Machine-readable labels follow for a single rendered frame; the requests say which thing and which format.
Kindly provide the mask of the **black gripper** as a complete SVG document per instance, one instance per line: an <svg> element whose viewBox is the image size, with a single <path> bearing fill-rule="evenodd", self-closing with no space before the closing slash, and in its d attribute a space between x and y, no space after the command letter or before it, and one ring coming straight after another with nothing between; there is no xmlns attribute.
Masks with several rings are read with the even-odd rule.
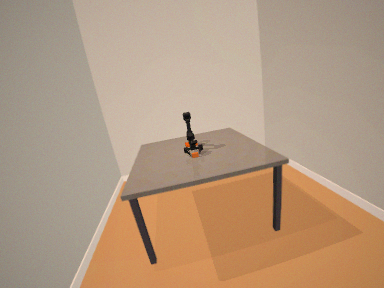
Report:
<svg viewBox="0 0 384 288"><path fill-rule="evenodd" d="M196 147L195 145L192 145L190 148L185 147L184 153L189 154L191 156L189 150L196 150L196 149L199 149L199 153L200 153L203 150L203 145L200 144L200 145L198 145L198 147Z"/></svg>

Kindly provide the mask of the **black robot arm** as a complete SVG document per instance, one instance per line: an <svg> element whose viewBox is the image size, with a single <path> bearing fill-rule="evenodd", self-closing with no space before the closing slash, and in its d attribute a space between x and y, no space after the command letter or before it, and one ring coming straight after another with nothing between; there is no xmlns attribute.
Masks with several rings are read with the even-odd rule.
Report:
<svg viewBox="0 0 384 288"><path fill-rule="evenodd" d="M186 125L187 125L187 140L188 142L190 143L190 147L192 145L195 145L197 144L197 140L194 140L195 136L193 134L193 132L191 131L191 126L190 126L190 119L191 119L191 115L189 112L185 112L183 113L183 119L185 120L186 122Z"/></svg>

